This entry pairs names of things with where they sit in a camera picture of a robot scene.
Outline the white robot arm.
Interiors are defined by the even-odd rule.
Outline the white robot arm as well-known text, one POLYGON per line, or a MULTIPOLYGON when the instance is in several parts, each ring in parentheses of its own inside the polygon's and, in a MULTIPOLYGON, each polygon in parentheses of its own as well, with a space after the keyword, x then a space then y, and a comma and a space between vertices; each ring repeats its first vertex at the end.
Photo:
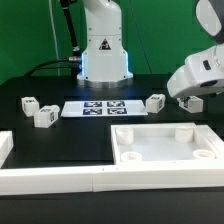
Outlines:
MULTIPOLYGON (((82 0, 87 48, 82 53, 78 83, 116 88, 130 82, 128 54, 122 46, 121 9, 112 0, 82 0)), ((167 82, 173 98, 224 92, 224 0, 196 0, 195 16, 216 45, 188 56, 167 82)))

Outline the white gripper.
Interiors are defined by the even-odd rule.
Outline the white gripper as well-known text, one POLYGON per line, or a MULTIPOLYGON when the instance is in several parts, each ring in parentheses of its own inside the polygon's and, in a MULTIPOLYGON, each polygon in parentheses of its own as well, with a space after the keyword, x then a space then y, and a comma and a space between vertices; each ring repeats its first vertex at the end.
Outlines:
POLYGON ((224 92, 224 44, 188 56, 167 82, 172 98, 224 92))

